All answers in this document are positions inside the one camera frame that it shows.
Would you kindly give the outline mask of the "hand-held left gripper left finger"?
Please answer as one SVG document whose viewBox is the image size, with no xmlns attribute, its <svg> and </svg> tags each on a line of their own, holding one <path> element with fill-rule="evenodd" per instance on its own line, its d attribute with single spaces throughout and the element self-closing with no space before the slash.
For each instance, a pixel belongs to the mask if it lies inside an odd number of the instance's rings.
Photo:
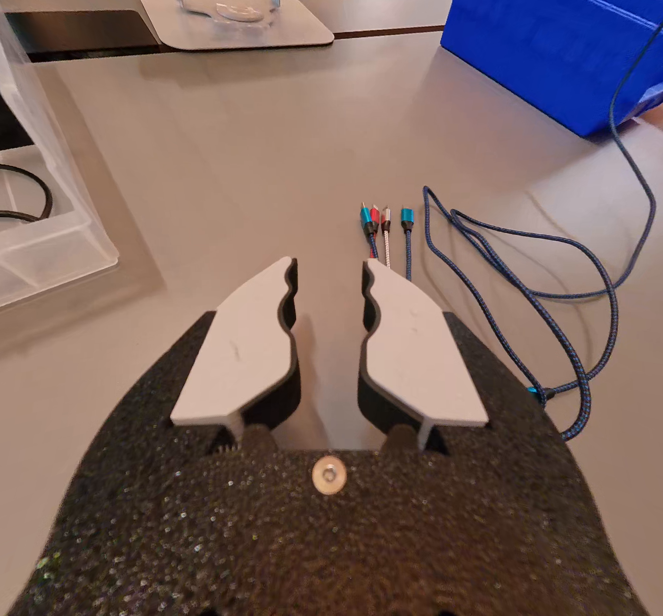
<svg viewBox="0 0 663 616">
<path fill-rule="evenodd" d="M 170 413 L 175 426 L 222 426 L 240 440 L 248 426 L 274 430 L 294 413 L 301 400 L 297 291 L 297 259 L 286 256 L 217 307 Z"/>
</svg>

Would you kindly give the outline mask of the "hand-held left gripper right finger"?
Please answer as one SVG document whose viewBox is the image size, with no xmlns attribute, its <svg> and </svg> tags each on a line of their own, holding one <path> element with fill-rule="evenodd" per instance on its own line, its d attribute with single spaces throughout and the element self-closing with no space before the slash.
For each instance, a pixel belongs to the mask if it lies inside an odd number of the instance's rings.
<svg viewBox="0 0 663 616">
<path fill-rule="evenodd" d="M 420 450 L 437 427 L 487 426 L 487 410 L 442 309 L 375 258 L 363 263 L 361 293 L 361 414 L 385 435 L 400 424 L 410 427 Z"/>
</svg>

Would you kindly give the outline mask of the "clear plastic box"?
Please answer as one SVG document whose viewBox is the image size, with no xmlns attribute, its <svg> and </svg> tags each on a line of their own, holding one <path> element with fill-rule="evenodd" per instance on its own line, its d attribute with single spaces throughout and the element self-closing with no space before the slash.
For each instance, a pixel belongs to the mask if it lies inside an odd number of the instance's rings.
<svg viewBox="0 0 663 616">
<path fill-rule="evenodd" d="M 111 49 L 83 12 L 1 12 L 1 305 L 118 262 L 35 62 Z"/>
</svg>

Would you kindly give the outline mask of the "blue plastic bin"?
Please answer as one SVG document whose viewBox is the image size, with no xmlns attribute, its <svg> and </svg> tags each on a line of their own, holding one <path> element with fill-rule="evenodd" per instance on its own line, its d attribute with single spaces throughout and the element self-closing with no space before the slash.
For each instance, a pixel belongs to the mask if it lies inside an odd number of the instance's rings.
<svg viewBox="0 0 663 616">
<path fill-rule="evenodd" d="M 452 0 L 441 46 L 578 136 L 662 23 L 662 0 Z"/>
</svg>

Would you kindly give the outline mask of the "grey desk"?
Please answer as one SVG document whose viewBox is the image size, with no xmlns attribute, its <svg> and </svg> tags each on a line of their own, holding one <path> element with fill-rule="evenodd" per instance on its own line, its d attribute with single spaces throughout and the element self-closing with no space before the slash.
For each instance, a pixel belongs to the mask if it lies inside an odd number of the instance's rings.
<svg viewBox="0 0 663 616">
<path fill-rule="evenodd" d="M 319 49 L 41 63 L 36 74 L 119 251 L 107 272 L 1 309 L 1 614 L 79 461 L 138 379 L 206 311 L 298 260 L 302 401 L 282 448 L 377 450 L 357 406 L 362 203 L 416 212 L 413 280 L 516 373 L 426 247 L 446 208 L 568 236 L 618 277 L 648 214 L 614 143 L 583 140 L 440 47 L 440 33 Z"/>
</svg>

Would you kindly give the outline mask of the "wooden document stand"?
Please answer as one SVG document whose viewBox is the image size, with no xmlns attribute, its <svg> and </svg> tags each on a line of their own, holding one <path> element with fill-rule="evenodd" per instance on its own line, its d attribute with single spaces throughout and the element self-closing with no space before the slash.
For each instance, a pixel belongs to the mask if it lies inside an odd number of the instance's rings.
<svg viewBox="0 0 663 616">
<path fill-rule="evenodd" d="M 180 51 L 327 46 L 334 34 L 299 0 L 141 0 L 158 39 Z"/>
</svg>

